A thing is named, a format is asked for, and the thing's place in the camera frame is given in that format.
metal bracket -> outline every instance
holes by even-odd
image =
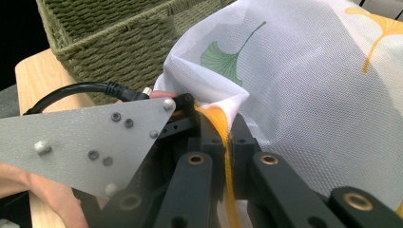
[[[345,227],[280,155],[255,154],[251,177],[276,227]]]
[[[167,100],[2,119],[0,161],[107,198],[106,187],[126,188],[157,140],[175,110]]]
[[[183,155],[154,227],[209,227],[212,175],[210,156],[200,152]]]

finger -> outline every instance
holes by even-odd
[[[162,97],[178,97],[178,93],[172,93],[172,92],[166,92],[166,91],[161,91],[161,90],[154,90],[152,91],[150,98],[162,98]]]
[[[23,183],[14,180],[0,180],[0,186],[0,199],[28,190]]]
[[[29,189],[42,201],[48,204],[67,228],[87,228],[86,218],[70,187],[29,174]]]

black cable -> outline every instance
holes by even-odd
[[[47,96],[37,102],[32,108],[30,108],[24,115],[37,114],[45,110],[49,105],[65,98],[67,96],[77,93],[88,92],[102,92],[105,95],[118,98],[123,102],[138,101],[148,99],[149,96],[145,93],[140,93],[132,89],[123,87],[116,83],[79,83],[73,85],[67,85],[59,89],[54,90]]]

ginkgo leaf print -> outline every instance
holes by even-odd
[[[229,54],[222,51],[219,48],[217,41],[211,43],[201,55],[201,65],[219,73],[220,75],[236,83],[238,86],[242,86],[242,81],[237,76],[238,56],[253,34],[265,24],[266,22],[263,22],[260,26],[258,26],[249,35],[242,47],[240,47],[240,50],[234,54]]]
[[[390,35],[402,35],[403,34],[403,23],[390,19],[390,18],[378,16],[376,14],[371,14],[371,13],[369,13],[363,9],[359,9],[359,8],[347,8],[346,12],[348,14],[364,15],[364,16],[374,20],[377,24],[379,24],[380,28],[382,29],[382,34],[380,34],[380,36],[374,41],[374,44],[371,47],[370,52],[368,53],[368,56],[365,60],[364,66],[362,67],[362,71],[364,73],[367,73],[368,66],[370,65],[371,58],[373,57],[373,54],[374,54],[374,50],[378,46],[379,42],[383,38],[390,36]]]

green leaf print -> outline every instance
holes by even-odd
[[[225,53],[224,51],[220,50],[217,41],[214,41],[202,53],[201,65],[219,73],[220,75],[236,83],[238,86],[242,86],[242,81],[237,77],[238,56],[240,55],[240,52],[242,51],[243,47],[245,47],[246,43],[249,41],[252,35],[265,24],[266,22],[263,22],[249,35],[249,37],[246,39],[237,53]]]

